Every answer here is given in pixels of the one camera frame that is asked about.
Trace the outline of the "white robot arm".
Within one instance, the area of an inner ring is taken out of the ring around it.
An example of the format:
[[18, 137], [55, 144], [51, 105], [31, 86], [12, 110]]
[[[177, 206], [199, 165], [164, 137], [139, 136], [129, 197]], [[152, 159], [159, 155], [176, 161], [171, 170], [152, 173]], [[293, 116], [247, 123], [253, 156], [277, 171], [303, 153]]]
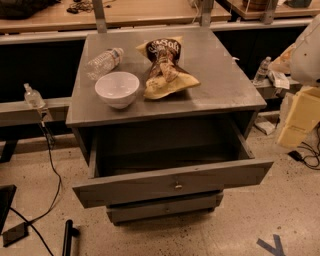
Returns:
[[320, 15], [317, 15], [269, 69], [289, 74], [302, 85], [292, 97], [276, 144], [297, 148], [320, 123]]

